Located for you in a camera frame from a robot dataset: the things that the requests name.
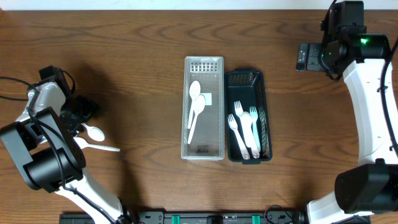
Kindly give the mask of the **pale green plastic fork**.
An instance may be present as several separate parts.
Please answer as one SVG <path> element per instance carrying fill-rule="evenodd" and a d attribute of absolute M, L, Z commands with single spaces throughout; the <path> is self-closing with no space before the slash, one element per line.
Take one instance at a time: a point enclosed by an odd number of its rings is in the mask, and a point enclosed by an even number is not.
<path fill-rule="evenodd" d="M 252 132 L 254 135 L 254 139 L 256 142 L 256 146 L 259 152 L 261 152 L 261 144 L 260 144 L 260 140 L 259 140 L 259 133 L 257 130 L 257 120 L 258 120 L 258 113 L 257 113 L 257 109 L 255 106 L 251 106 L 249 108 L 249 113 L 251 115 L 251 119 L 252 119 Z"/>

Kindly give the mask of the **white plastic fork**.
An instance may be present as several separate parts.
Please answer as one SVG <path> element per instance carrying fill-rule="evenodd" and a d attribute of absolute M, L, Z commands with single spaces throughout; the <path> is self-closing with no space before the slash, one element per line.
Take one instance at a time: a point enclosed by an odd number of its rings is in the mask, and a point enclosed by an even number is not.
<path fill-rule="evenodd" d="M 233 132 L 235 134 L 235 137 L 236 137 L 236 140 L 237 140 L 237 143 L 238 143 L 238 147 L 239 147 L 239 150 L 241 152 L 241 155 L 242 155 L 243 159 L 245 159 L 245 160 L 246 159 L 250 159 L 250 155 L 248 153 L 246 145 L 243 142 L 242 137 L 241 137 L 241 135 L 240 135 L 240 133 L 238 131 L 238 124 L 237 124 L 237 122 L 236 122 L 236 120 L 235 120 L 235 118 L 234 118 L 234 116 L 232 114 L 228 115 L 228 125 L 233 130 Z"/>
<path fill-rule="evenodd" d="M 240 120 L 240 123 L 241 123 L 245 145 L 247 147 L 249 147 L 250 143 L 249 143 L 249 141 L 247 139 L 246 127 L 245 127 L 246 122 L 245 122 L 245 119 L 243 117 L 243 107 L 242 107 L 242 104 L 241 104 L 240 101 L 235 101 L 234 102 L 234 110 L 235 110 L 236 115 L 239 117 L 239 120 Z"/>

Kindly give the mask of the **pinkish white plastic spoon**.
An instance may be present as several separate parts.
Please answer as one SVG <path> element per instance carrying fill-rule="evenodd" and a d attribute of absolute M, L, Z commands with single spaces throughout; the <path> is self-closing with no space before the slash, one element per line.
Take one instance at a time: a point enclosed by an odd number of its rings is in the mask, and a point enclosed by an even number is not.
<path fill-rule="evenodd" d="M 240 117 L 241 120 L 241 126 L 243 129 L 243 135 L 244 135 L 244 141 L 247 147 L 251 148 L 252 156 L 255 159 L 258 159 L 260 156 L 260 153 L 258 151 L 257 144 L 254 140 L 254 135 L 252 133 L 252 120 L 251 120 L 251 115 L 244 111 Z"/>

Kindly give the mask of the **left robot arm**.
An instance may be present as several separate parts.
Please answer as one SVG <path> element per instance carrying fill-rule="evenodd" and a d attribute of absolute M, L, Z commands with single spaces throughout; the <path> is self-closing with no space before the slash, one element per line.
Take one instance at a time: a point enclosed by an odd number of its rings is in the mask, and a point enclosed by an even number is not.
<path fill-rule="evenodd" d="M 98 104 L 74 94 L 67 71 L 50 65 L 39 74 L 40 81 L 28 85 L 22 114 L 1 128 L 1 141 L 24 182 L 68 198 L 95 223 L 132 223 L 120 198 L 87 171 L 84 145 L 77 141 Z"/>

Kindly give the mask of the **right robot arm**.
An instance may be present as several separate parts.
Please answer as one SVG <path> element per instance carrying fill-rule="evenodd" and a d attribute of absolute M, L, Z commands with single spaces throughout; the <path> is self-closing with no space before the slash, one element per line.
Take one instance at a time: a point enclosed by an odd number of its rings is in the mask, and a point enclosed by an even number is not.
<path fill-rule="evenodd" d="M 359 140 L 358 166 L 340 173 L 328 195 L 307 203 L 296 223 L 365 223 L 397 211 L 397 105 L 392 58 L 397 50 L 364 25 L 362 1 L 332 2 L 320 43 L 301 44 L 296 69 L 325 72 L 348 87 Z"/>

